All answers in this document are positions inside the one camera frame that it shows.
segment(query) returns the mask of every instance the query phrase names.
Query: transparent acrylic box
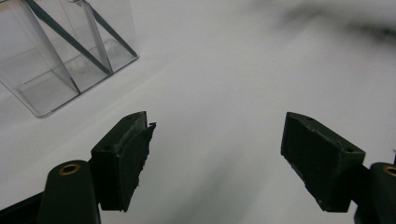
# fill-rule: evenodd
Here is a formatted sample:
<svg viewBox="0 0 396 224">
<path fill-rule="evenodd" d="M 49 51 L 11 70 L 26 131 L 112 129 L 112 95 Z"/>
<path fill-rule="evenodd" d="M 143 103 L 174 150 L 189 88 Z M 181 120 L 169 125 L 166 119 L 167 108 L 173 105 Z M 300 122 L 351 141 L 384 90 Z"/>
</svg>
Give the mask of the transparent acrylic box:
<svg viewBox="0 0 396 224">
<path fill-rule="evenodd" d="M 129 0 L 0 0 L 0 81 L 44 117 L 137 59 Z"/>
</svg>

